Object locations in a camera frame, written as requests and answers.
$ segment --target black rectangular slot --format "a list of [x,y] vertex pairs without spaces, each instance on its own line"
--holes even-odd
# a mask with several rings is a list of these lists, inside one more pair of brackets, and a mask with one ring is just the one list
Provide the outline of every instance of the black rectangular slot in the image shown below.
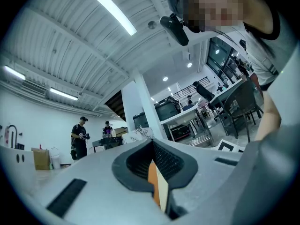
[[56,216],[62,218],[76,197],[80,194],[81,190],[87,182],[74,179],[72,180],[62,191],[61,193],[50,203],[47,209],[54,213]]
[[221,157],[216,158],[215,161],[219,162],[219,163],[224,163],[224,164],[227,164],[230,166],[236,166],[238,164],[237,161],[233,161],[233,160],[229,160],[229,159],[221,158]]

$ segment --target man in black shirt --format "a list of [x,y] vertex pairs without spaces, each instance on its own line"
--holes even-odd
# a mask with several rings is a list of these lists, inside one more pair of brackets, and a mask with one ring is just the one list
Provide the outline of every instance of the man in black shirt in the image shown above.
[[73,127],[71,133],[72,145],[75,146],[77,160],[88,154],[84,137],[84,135],[86,135],[86,131],[83,127],[86,121],[88,121],[87,118],[81,117],[79,123]]
[[109,121],[106,121],[105,122],[105,128],[103,129],[102,135],[111,134],[112,130],[113,130],[113,128],[111,126],[109,126]]
[[242,60],[239,59],[239,58],[237,58],[237,57],[233,57],[233,60],[234,60],[234,62],[236,63],[236,66],[238,67],[239,71],[240,71],[243,75],[245,75],[246,78],[247,78],[248,80],[250,80],[250,78],[249,78],[249,73],[248,73],[247,69],[245,69],[245,67],[244,67],[245,65],[244,65],[244,63],[242,62]]

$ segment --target glass window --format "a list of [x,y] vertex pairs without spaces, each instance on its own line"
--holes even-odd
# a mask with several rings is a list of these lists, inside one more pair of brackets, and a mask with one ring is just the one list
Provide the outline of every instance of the glass window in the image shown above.
[[210,57],[207,58],[207,64],[218,74],[220,67]]
[[227,54],[230,52],[231,46],[228,45],[226,42],[224,42],[222,39],[219,39],[218,37],[213,37],[211,39],[211,41],[213,41],[215,44],[217,44],[220,47],[222,47]]
[[218,77],[221,78],[223,83],[227,84],[228,77],[223,72],[220,71]]
[[237,74],[239,74],[238,67],[236,66],[235,62],[229,57],[223,72],[230,78],[232,82],[236,82],[239,77]]
[[223,72],[226,74],[227,77],[229,77],[229,79],[232,82],[236,82],[237,81],[237,78],[236,78],[234,72],[231,69],[229,69],[228,66],[225,66]]
[[228,53],[226,53],[221,47],[210,43],[209,56],[222,67],[227,59]]
[[235,49],[233,49],[232,53],[230,54],[230,56],[233,57],[237,57],[240,53],[237,52]]

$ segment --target fluorescent ceiling light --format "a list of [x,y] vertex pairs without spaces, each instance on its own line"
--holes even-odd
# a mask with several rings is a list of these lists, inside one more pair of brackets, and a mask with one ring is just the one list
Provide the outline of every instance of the fluorescent ceiling light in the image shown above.
[[75,100],[75,101],[78,100],[78,97],[71,96],[71,95],[69,95],[69,94],[67,94],[67,93],[58,91],[58,90],[56,90],[56,89],[54,89],[54,88],[50,88],[50,92],[54,92],[54,93],[56,93],[56,94],[58,94],[58,95],[64,96],[64,97],[66,97],[66,98],[69,98],[69,99],[72,99],[72,100]]
[[128,20],[128,18],[122,13],[117,5],[111,0],[97,0],[100,2],[126,29],[126,31],[132,36],[136,33],[135,27]]
[[4,66],[5,70],[7,70],[8,72],[10,72],[11,74],[25,80],[25,76],[21,73],[18,73],[17,71],[13,70],[12,68],[8,67],[8,66]]

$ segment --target staircase railing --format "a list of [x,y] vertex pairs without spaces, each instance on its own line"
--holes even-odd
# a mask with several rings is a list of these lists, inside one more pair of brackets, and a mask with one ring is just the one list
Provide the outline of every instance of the staircase railing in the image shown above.
[[[205,78],[199,80],[198,82],[199,82],[203,87],[206,87],[208,84],[210,84],[210,80],[209,80],[207,77],[205,77]],[[175,100],[179,100],[179,99],[181,99],[181,98],[186,97],[188,94],[190,94],[190,93],[192,93],[192,92],[194,92],[194,91],[195,91],[194,86],[193,86],[193,85],[189,85],[188,87],[186,87],[186,88],[180,90],[179,92],[174,93],[172,97],[173,97]]]

